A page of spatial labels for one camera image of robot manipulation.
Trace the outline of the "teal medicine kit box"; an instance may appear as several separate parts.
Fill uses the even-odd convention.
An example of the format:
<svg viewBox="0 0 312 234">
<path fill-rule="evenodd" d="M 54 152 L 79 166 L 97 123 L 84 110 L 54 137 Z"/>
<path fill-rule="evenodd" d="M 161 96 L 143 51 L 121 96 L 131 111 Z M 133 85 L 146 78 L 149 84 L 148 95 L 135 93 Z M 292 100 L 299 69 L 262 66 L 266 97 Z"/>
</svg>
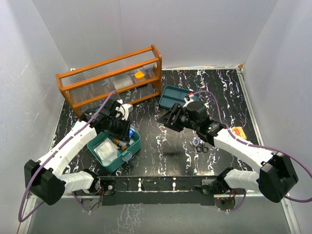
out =
<svg viewBox="0 0 312 234">
<path fill-rule="evenodd" d="M 94 148 L 99 144 L 101 144 L 106 138 L 109 138 L 113 142 L 113 138 L 109 136 L 108 132 L 102 132 L 87 144 L 87 148 L 90 150 L 93 156 L 100 162 L 101 165 L 102 163 L 100 159 L 97 157 Z M 116 171 L 120 166 L 122 166 L 125 162 L 129 161 L 141 149 L 140 134 L 137 131 L 135 133 L 135 139 L 136 139 L 135 142 L 130 141 L 128 143 L 130 146 L 126 151 L 122 151 L 120 148 L 117 147 L 118 150 L 117 158 L 109 166 L 103 165 L 102 166 L 107 171 L 112 173 Z"/>
</svg>

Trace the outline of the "black small scissors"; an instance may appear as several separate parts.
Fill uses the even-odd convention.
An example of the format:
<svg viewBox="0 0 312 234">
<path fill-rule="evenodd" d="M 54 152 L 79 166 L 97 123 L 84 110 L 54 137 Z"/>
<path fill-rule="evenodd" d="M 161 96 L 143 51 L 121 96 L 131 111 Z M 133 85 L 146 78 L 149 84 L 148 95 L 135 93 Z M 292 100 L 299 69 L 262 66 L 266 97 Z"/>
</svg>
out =
<svg viewBox="0 0 312 234">
<path fill-rule="evenodd" d="M 200 153 L 207 153 L 209 151 L 209 148 L 205 146 L 205 144 L 198 144 L 196 146 L 196 151 Z"/>
</svg>

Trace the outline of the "orange wooden shelf rack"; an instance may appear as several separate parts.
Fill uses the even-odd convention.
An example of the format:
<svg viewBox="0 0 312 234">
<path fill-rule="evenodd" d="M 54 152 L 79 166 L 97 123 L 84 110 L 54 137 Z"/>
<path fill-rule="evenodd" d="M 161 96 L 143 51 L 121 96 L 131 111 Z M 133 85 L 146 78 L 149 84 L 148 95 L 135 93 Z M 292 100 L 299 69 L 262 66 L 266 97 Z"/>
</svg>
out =
<svg viewBox="0 0 312 234">
<path fill-rule="evenodd" d="M 145 78 L 137 80 L 137 71 L 142 71 Z M 151 88 L 149 94 L 127 99 L 129 104 L 157 97 L 161 95 L 161 78 L 162 55 L 154 44 L 56 75 L 60 93 L 78 117 L 87 105 L 103 101 L 114 90 L 122 94 Z"/>
</svg>

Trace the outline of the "dark teal divider tray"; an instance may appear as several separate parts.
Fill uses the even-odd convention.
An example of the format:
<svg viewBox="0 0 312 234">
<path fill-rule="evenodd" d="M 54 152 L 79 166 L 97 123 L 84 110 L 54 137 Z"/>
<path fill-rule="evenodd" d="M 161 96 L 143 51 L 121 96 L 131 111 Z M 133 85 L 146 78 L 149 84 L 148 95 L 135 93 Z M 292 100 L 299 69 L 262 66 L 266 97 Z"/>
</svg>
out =
<svg viewBox="0 0 312 234">
<path fill-rule="evenodd" d="M 161 94 L 159 106 L 167 110 L 172 108 L 175 103 L 184 106 L 186 104 L 185 97 L 191 93 L 190 90 L 167 85 Z"/>
</svg>

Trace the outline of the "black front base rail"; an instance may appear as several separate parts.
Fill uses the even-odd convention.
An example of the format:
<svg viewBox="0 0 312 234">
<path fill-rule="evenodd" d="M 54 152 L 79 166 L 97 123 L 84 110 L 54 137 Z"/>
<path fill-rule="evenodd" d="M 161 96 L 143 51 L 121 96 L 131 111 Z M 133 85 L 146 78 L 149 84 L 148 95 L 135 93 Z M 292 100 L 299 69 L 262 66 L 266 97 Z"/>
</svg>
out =
<svg viewBox="0 0 312 234">
<path fill-rule="evenodd" d="M 232 192 L 208 187 L 217 179 L 213 175 L 181 176 L 98 176 L 90 193 L 77 195 L 98 198 L 102 206 L 124 204 L 200 204 L 213 206 L 217 198 L 237 198 L 242 189 Z"/>
</svg>

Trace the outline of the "orange block on shelf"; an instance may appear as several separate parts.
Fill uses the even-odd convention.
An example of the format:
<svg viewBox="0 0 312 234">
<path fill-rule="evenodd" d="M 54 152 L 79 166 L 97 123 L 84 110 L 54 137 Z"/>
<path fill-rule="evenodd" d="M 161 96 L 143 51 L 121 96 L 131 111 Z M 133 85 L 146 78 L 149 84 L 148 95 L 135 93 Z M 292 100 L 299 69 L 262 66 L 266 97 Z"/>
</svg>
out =
<svg viewBox="0 0 312 234">
<path fill-rule="evenodd" d="M 142 80 L 142 79 L 145 78 L 145 74 L 144 74 L 142 71 L 137 71 L 137 72 L 135 73 L 135 78 L 136 78 L 137 80 Z"/>
</svg>

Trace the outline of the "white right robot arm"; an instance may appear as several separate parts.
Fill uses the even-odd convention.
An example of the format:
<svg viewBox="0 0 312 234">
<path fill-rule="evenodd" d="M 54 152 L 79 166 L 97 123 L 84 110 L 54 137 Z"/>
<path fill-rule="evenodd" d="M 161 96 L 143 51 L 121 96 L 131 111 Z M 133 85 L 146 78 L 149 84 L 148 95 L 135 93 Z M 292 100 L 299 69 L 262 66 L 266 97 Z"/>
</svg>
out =
<svg viewBox="0 0 312 234">
<path fill-rule="evenodd" d="M 225 194 L 237 188 L 254 190 L 278 203 L 298 182 L 289 156 L 278 150 L 252 147 L 251 142 L 234 136 L 225 124 L 208 116 L 206 106 L 200 101 L 184 106 L 175 103 L 157 122 L 176 132 L 185 128 L 194 130 L 202 141 L 241 159 L 253 169 L 240 171 L 227 168 L 206 189 Z"/>
</svg>

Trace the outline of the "small tape roll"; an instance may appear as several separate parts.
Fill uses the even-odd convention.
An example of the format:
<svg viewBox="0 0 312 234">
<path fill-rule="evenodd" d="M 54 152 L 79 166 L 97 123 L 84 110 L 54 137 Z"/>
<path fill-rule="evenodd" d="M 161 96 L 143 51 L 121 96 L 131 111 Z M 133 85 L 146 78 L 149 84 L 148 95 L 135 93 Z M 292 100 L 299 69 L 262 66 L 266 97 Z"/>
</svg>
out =
<svg viewBox="0 0 312 234">
<path fill-rule="evenodd" d="M 197 146 L 200 144 L 200 142 L 201 142 L 200 139 L 195 138 L 195 139 L 193 139 L 193 141 L 192 141 L 192 145 L 195 146 L 195 147 L 197 147 Z"/>
</svg>

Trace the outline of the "clear bag of gauze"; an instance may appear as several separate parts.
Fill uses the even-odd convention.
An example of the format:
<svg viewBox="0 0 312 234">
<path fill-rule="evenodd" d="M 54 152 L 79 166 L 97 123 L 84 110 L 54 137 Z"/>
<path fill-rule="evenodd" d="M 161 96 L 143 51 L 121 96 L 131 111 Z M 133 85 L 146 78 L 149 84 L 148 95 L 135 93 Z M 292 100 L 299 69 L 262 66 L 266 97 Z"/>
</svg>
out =
<svg viewBox="0 0 312 234">
<path fill-rule="evenodd" d="M 96 146 L 94 151 L 103 166 L 109 166 L 118 156 L 117 146 L 109 138 Z"/>
</svg>

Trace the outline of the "white blue ointment tube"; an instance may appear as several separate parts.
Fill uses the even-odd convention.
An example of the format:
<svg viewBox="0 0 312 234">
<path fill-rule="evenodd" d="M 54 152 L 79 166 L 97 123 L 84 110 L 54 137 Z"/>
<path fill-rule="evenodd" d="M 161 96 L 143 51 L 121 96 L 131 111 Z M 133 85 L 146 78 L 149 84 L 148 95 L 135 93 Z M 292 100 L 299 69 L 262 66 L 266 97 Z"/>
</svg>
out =
<svg viewBox="0 0 312 234">
<path fill-rule="evenodd" d="M 133 141 L 133 142 L 136 141 L 135 133 L 136 133 L 136 131 L 133 128 L 130 127 L 129 128 L 129 138 L 130 138 L 130 141 Z"/>
</svg>

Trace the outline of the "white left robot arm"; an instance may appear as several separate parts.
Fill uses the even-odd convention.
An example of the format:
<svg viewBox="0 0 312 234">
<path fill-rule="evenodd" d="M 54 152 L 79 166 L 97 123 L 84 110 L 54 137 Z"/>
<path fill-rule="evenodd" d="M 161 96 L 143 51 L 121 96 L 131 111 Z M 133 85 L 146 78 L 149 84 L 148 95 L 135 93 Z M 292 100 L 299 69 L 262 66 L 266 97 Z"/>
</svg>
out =
<svg viewBox="0 0 312 234">
<path fill-rule="evenodd" d="M 106 131 L 112 137 L 129 141 L 131 104 L 108 98 L 98 108 L 86 110 L 72 130 L 47 154 L 24 166 L 25 186 L 48 205 L 58 202 L 64 194 L 83 190 L 94 195 L 100 191 L 98 175 L 88 169 L 65 175 L 72 159 L 91 140 Z"/>
</svg>

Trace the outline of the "brown medicine bottle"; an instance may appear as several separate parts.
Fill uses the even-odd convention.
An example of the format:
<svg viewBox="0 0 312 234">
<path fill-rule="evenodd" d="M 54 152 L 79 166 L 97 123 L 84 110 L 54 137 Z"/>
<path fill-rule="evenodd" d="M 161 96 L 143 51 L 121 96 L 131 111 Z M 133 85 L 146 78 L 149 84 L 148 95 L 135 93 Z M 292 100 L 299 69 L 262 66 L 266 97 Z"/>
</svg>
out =
<svg viewBox="0 0 312 234">
<path fill-rule="evenodd" d="M 117 140 L 117 139 L 113 139 L 113 142 L 122 151 L 126 151 L 128 149 L 128 147 L 130 146 L 127 142 L 120 141 L 120 140 Z"/>
</svg>

